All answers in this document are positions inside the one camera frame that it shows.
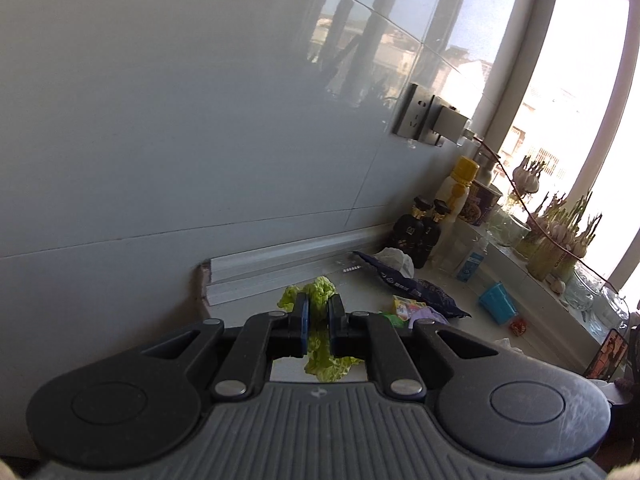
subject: bottle with yellow cap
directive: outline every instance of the bottle with yellow cap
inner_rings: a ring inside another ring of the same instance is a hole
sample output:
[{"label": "bottle with yellow cap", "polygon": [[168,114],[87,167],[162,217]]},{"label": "bottle with yellow cap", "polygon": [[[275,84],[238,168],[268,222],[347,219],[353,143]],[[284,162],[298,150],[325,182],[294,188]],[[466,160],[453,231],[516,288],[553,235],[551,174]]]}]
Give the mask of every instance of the bottle with yellow cap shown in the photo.
[{"label": "bottle with yellow cap", "polygon": [[444,217],[444,222],[453,222],[465,205],[466,197],[469,196],[469,186],[476,177],[478,164],[466,156],[461,156],[451,174],[444,180],[440,189],[436,193],[436,200],[442,200],[451,210]]}]

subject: yellow cap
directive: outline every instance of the yellow cap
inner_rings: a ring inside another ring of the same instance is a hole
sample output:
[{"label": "yellow cap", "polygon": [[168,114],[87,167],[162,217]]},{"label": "yellow cap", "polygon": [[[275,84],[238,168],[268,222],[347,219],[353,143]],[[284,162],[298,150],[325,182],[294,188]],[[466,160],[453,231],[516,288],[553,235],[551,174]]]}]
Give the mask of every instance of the yellow cap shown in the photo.
[{"label": "yellow cap", "polygon": [[478,166],[478,164],[476,164],[470,158],[461,156],[456,163],[456,167],[453,168],[451,176],[461,184],[469,186],[471,184],[471,181],[475,179],[479,167],[480,166]]}]

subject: window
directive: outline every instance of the window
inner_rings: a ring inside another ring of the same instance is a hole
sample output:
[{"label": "window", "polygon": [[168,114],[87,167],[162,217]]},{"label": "window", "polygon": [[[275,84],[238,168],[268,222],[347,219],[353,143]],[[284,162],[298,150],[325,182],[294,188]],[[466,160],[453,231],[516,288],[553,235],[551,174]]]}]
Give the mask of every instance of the window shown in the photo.
[{"label": "window", "polygon": [[[546,162],[533,207],[546,192],[568,193],[571,204],[593,191],[583,222],[603,218],[585,261],[631,310],[640,300],[639,43],[640,0],[556,0],[511,128],[493,142],[509,174],[526,155]],[[500,172],[494,184],[510,190]]]}]

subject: silver screw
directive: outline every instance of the silver screw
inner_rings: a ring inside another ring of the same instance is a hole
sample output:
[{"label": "silver screw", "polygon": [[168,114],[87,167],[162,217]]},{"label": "silver screw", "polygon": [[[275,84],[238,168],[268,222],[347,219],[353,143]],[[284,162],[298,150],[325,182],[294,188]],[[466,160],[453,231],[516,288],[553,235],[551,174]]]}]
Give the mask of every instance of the silver screw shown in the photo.
[{"label": "silver screw", "polygon": [[422,385],[413,379],[396,379],[391,383],[391,391],[396,395],[407,397],[419,394],[422,391]]},{"label": "silver screw", "polygon": [[216,393],[223,397],[237,397],[244,394],[246,391],[246,384],[242,381],[236,381],[235,379],[228,379],[226,381],[220,381],[216,384]]}]

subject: dark blue plastic bag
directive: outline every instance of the dark blue plastic bag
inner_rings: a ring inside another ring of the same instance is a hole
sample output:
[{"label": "dark blue plastic bag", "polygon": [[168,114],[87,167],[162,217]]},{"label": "dark blue plastic bag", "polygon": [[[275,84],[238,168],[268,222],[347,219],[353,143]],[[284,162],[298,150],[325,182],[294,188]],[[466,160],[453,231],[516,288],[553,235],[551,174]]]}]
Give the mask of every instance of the dark blue plastic bag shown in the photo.
[{"label": "dark blue plastic bag", "polygon": [[439,286],[433,285],[427,280],[406,278],[398,270],[386,266],[368,254],[363,254],[359,251],[354,251],[354,254],[357,254],[369,265],[374,266],[380,278],[387,285],[394,288],[398,296],[426,303],[447,318],[471,317],[471,314],[460,310],[456,305],[456,301]]}]

